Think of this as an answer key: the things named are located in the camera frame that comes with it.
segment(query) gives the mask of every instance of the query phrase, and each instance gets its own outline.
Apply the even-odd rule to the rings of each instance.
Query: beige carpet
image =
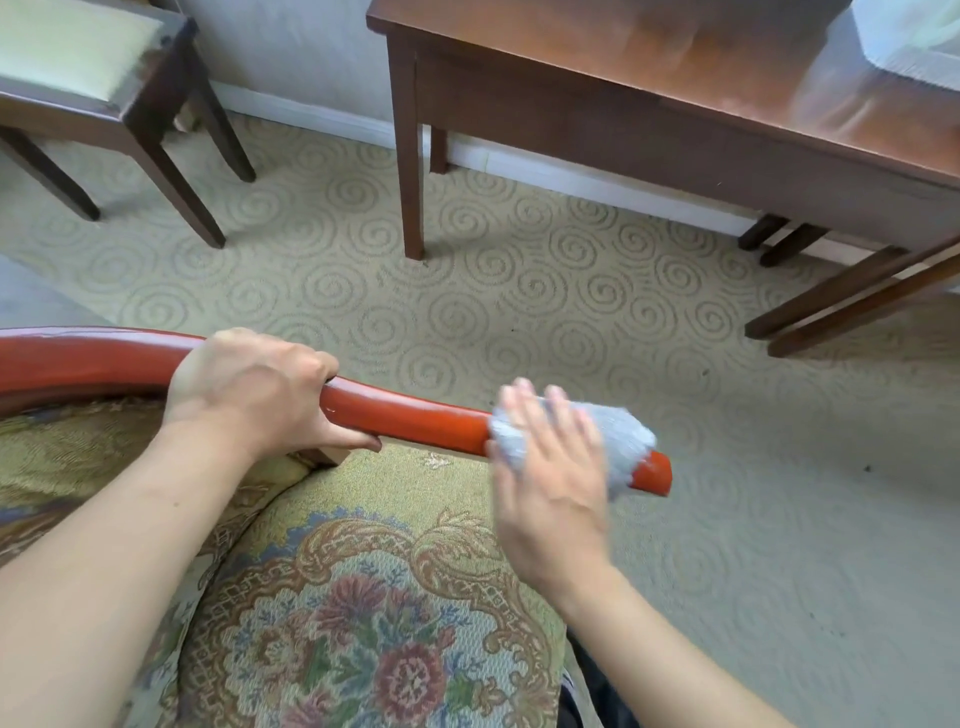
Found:
[[[0,254],[126,326],[258,328],[461,404],[519,374],[624,404],[676,484],[616,503],[614,551],[667,616],[802,725],[955,723],[960,297],[770,359],[743,324],[826,263],[464,170],[428,177],[415,263],[393,153],[234,120],[254,185],[205,134],[170,144],[226,250],[130,160],[54,145],[105,222],[0,158]]]

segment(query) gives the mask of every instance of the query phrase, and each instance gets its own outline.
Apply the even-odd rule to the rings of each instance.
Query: white wall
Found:
[[[304,104],[393,119],[387,45],[370,0],[178,0],[200,25],[216,81]]]

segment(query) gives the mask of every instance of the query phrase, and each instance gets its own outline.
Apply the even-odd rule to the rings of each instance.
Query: pants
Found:
[[[601,671],[593,659],[583,649],[583,646],[567,631],[567,638],[573,647],[573,656],[577,665],[584,673],[587,683],[587,692],[593,709],[600,718],[604,728],[640,728],[634,715],[617,694],[607,676]],[[573,702],[573,697],[566,691],[560,693],[560,710],[557,713],[557,728],[584,728],[584,723]]]

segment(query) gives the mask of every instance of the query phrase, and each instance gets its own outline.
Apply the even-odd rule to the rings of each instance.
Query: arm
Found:
[[[318,407],[337,361],[243,329],[171,382],[163,426],[95,497],[0,570],[4,725],[110,725],[180,580],[257,459],[379,449]]]
[[[523,473],[489,444],[497,536],[517,575],[560,613],[647,728],[786,728],[664,619],[611,563],[603,441],[551,387],[548,421],[530,382],[501,392],[527,433]]]

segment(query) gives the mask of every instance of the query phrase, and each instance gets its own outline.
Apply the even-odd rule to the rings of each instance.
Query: glossy wooden armrest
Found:
[[[162,395],[177,366],[203,341],[136,328],[0,329],[0,416],[33,407],[130,395]],[[320,407],[337,425],[382,437],[483,456],[490,413],[408,397],[337,376]],[[672,473],[659,452],[633,487],[665,496]]]

